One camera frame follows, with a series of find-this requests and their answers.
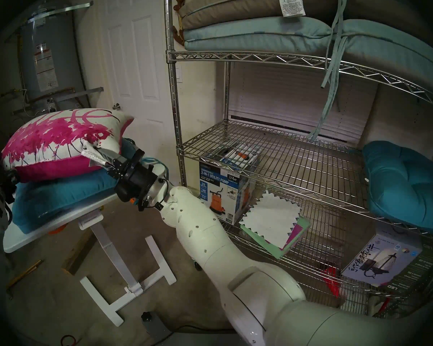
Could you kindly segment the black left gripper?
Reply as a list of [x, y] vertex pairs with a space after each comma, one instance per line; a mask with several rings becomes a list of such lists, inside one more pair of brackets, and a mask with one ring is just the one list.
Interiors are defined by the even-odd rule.
[[18, 185], [18, 173], [15, 169], [5, 170], [0, 162], [0, 189], [5, 195], [7, 204], [14, 203], [14, 194]]

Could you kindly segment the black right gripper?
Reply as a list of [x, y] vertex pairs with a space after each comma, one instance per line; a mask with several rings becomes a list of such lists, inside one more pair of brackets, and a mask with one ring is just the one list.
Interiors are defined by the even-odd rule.
[[154, 162], [143, 163], [145, 152], [136, 149], [131, 159], [105, 148], [94, 147], [95, 162], [107, 163], [107, 174], [117, 180], [115, 193], [123, 202], [134, 199], [139, 212], [161, 210], [167, 195], [167, 170], [163, 164], [154, 172]]

